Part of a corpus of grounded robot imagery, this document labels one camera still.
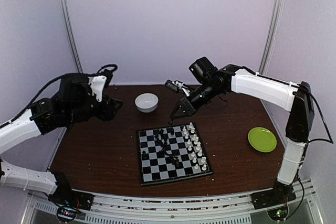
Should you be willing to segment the black white chessboard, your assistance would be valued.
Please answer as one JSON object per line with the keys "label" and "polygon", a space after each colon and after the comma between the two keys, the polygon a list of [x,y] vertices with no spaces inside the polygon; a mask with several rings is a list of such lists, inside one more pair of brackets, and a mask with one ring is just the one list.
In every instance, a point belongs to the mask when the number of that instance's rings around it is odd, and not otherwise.
{"label": "black white chessboard", "polygon": [[[141,186],[161,185],[213,174],[200,132],[194,122],[195,129],[190,129],[189,123],[136,130]],[[179,158],[178,168],[172,165],[167,156],[157,157],[161,147],[155,144],[154,136],[159,133],[159,129],[163,129],[168,138],[168,153]],[[141,157],[142,151],[147,153],[146,160]],[[206,162],[201,162],[202,157],[206,157]],[[199,165],[198,170],[193,168],[196,164]],[[205,171],[202,170],[204,164],[207,166]]]}

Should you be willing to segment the black pawn piece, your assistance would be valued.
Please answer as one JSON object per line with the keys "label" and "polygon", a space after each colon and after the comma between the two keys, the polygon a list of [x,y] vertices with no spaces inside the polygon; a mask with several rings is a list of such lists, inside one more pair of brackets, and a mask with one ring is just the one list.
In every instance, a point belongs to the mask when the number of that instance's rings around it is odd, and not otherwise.
{"label": "black pawn piece", "polygon": [[147,153],[146,153],[146,151],[142,151],[141,157],[142,157],[143,160],[147,159]]}

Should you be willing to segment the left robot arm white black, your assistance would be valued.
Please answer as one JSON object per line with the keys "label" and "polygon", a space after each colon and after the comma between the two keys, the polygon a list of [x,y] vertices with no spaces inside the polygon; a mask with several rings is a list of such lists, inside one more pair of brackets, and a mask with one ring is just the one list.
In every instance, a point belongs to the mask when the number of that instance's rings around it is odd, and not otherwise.
{"label": "left robot arm white black", "polygon": [[[1,124],[1,152],[58,128],[96,117],[106,122],[115,117],[123,103],[104,93],[116,65],[97,73],[67,73],[50,80],[12,119]],[[34,190],[71,205],[76,197],[62,172],[39,172],[1,160],[1,186]]]}

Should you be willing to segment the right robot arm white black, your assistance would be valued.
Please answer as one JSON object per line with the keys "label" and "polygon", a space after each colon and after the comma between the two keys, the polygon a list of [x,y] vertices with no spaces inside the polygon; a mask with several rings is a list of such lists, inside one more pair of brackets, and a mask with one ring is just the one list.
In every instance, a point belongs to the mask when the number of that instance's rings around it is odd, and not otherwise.
{"label": "right robot arm white black", "polygon": [[170,90],[183,94],[170,115],[171,121],[194,115],[212,98],[227,92],[249,95],[289,112],[286,149],[277,175],[280,184],[269,192],[272,203],[281,203],[289,196],[287,185],[294,181],[308,146],[314,119],[310,85],[276,80],[245,66],[228,64],[218,69],[207,57],[197,59],[189,70],[200,83],[199,87],[193,89],[180,81],[167,80],[165,83]]}

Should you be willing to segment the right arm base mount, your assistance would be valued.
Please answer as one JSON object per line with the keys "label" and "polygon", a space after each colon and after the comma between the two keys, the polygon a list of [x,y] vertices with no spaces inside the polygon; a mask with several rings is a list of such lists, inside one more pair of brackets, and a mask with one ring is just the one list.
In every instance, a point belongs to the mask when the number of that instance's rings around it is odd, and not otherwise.
{"label": "right arm base mount", "polygon": [[268,217],[273,221],[285,221],[289,217],[288,202],[295,200],[292,185],[274,182],[273,188],[251,194],[254,209],[266,209]]}

